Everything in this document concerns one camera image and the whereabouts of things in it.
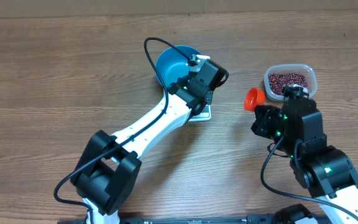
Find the red scoop blue handle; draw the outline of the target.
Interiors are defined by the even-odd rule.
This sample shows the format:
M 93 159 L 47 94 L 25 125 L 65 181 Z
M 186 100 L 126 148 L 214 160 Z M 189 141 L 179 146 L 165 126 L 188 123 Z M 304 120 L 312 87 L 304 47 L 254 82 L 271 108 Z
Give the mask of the red scoop blue handle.
M 254 111 L 256 106 L 265 103 L 265 94 L 259 88 L 251 88 L 244 100 L 244 109 L 246 111 Z

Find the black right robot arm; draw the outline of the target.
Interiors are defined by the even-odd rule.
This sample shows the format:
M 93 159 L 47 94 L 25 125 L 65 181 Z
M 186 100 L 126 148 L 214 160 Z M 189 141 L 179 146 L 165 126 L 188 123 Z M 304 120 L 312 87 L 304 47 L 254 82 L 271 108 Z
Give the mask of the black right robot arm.
M 290 159 L 298 183 L 309 191 L 331 223 L 358 223 L 358 173 L 349 157 L 327 143 L 323 117 L 309 98 L 287 98 L 281 108 L 258 105 L 254 134 L 272 139 Z

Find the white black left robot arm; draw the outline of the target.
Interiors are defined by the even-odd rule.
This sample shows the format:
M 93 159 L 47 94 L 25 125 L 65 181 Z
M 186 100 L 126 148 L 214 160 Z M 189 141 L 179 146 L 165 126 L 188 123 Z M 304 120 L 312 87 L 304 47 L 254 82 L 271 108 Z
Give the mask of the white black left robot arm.
M 93 134 L 70 182 L 87 207 L 87 223 L 119 223 L 117 211 L 131 194 L 141 158 L 174 129 L 211 104 L 227 70 L 207 59 L 169 84 L 161 102 L 129 127 Z

